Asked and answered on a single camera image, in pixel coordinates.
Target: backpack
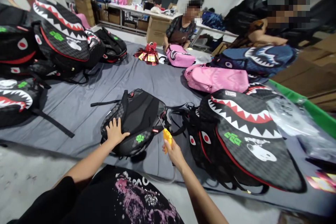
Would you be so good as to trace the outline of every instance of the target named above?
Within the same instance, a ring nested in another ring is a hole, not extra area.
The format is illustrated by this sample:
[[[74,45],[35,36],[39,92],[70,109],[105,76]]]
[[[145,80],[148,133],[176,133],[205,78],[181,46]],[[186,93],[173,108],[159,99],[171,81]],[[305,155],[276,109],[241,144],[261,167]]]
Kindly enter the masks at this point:
[[[190,67],[195,62],[195,57],[187,53],[182,46],[171,44],[167,48],[167,58],[174,67]]]
[[[264,83],[291,65],[296,57],[297,50],[289,45],[226,49],[208,66],[245,70],[249,82]]]
[[[21,81],[14,79],[0,80],[0,127],[14,126],[23,123],[32,115],[42,116],[70,138],[74,134],[42,112],[40,97],[43,87],[33,78]]]
[[[121,118],[121,131],[129,132],[130,136],[118,144],[111,155],[130,157],[140,154],[146,150],[153,137],[163,130],[160,118],[169,125],[164,102],[142,89],[135,89],[131,93],[125,90],[121,100],[92,103],[91,107],[112,103],[116,105],[108,112],[100,128],[101,143],[107,140],[105,127],[113,118]]]
[[[104,63],[116,63],[127,57],[126,43],[112,34],[105,27],[96,32],[96,35],[105,45],[105,54],[101,58]]]
[[[221,89],[204,97],[199,107],[172,114],[182,115],[181,129],[188,130],[196,164],[226,189],[239,188],[253,195],[262,195],[269,187],[306,191],[305,180],[263,100]]]
[[[65,80],[99,62],[102,55],[90,55],[80,18],[55,0],[35,0],[29,16],[44,55],[31,67],[40,77]]]
[[[245,70],[210,68],[205,65],[193,65],[184,72],[189,87],[213,93],[219,89],[244,92],[249,86]]]
[[[225,30],[244,36],[252,22],[267,17],[267,11],[267,0],[243,0],[225,16]]]
[[[4,77],[21,74],[41,56],[34,32],[27,22],[28,12],[0,4],[0,73]]]

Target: gray mat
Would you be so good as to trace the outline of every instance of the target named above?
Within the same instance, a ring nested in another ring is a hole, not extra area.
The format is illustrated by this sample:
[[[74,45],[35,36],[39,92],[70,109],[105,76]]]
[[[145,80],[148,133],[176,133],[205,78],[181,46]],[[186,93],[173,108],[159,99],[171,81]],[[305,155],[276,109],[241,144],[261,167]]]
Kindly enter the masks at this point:
[[[81,158],[99,145],[101,123],[109,109],[114,106],[90,107],[91,103],[119,99],[126,89],[132,91],[142,88],[168,106],[178,106],[186,102],[199,105],[201,95],[188,88],[182,74],[184,69],[161,64],[147,65],[133,57],[139,47],[141,45],[128,42],[128,58],[120,66],[99,64],[95,68],[100,68],[98,75],[92,77],[87,85],[73,85],[65,82],[51,85],[43,111],[75,133],[74,138],[67,137],[47,120],[36,117],[25,125],[0,130],[0,139]],[[315,190],[309,184],[304,194],[283,192],[273,188],[270,188],[264,196],[253,196],[240,190],[228,191],[211,180],[205,171],[196,167],[189,149],[188,138],[179,135],[175,140],[181,147],[186,161],[207,189],[321,216],[328,216],[333,208],[335,195]],[[305,153],[297,139],[288,137],[286,143],[303,175],[314,176],[317,167],[305,161]],[[118,160],[109,156],[105,163],[171,180],[174,177],[174,169],[168,155],[161,151],[162,144],[162,134],[158,134],[147,148],[146,158],[143,161],[132,163],[130,159]],[[178,182],[183,181],[178,172],[176,177]]]

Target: green logo patch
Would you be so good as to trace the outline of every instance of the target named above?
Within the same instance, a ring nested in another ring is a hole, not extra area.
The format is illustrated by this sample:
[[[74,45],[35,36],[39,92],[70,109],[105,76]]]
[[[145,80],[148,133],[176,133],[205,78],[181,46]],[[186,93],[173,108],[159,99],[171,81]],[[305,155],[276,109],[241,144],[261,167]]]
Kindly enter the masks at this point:
[[[234,144],[240,146],[240,144],[241,144],[241,140],[240,140],[239,138],[237,138],[237,135],[232,134],[232,133],[230,133],[230,132],[226,132],[226,133],[224,134],[224,136],[225,136],[226,138],[228,138],[228,139],[229,139],[231,142],[233,142]]]
[[[24,86],[26,86],[28,83],[27,82],[21,82],[18,87],[19,88],[23,88]]]
[[[59,40],[59,41],[63,41],[64,38],[57,32],[51,31],[50,35],[53,36],[55,39]]]
[[[136,140],[137,140],[138,143],[141,143],[144,140],[144,136],[143,135],[137,135]]]

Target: black backpack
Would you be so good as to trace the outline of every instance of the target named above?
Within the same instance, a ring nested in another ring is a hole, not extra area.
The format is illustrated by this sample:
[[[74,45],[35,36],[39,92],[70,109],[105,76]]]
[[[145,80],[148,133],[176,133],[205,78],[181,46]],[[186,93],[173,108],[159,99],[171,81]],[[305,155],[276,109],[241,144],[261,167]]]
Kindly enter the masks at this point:
[[[199,107],[173,114],[183,117],[181,129],[188,130],[196,164],[226,189],[239,188],[254,195],[266,193],[269,186],[306,191],[302,174],[263,100],[221,89],[204,97]]]
[[[96,32],[96,35],[105,45],[105,54],[101,61],[104,63],[116,63],[127,57],[126,43],[118,36],[112,34],[105,27]]]
[[[130,132],[130,136],[118,144],[111,155],[131,157],[140,154],[148,147],[153,137],[163,130],[159,118],[166,126],[169,125],[164,102],[142,89],[135,89],[131,93],[125,90],[121,100],[92,103],[91,107],[112,103],[116,105],[107,114],[100,128],[101,143],[107,140],[105,127],[113,118],[121,118],[122,133]]]
[[[0,128],[23,123],[32,115],[42,116],[66,135],[73,138],[74,134],[42,112],[40,98],[43,87],[33,78],[20,81],[14,79],[0,80]]]
[[[0,4],[0,74],[3,77],[22,74],[23,68],[41,57],[27,15],[25,10]]]
[[[80,18],[55,0],[35,0],[29,20],[44,55],[31,66],[40,77],[67,80],[93,68],[102,57],[90,54]]]

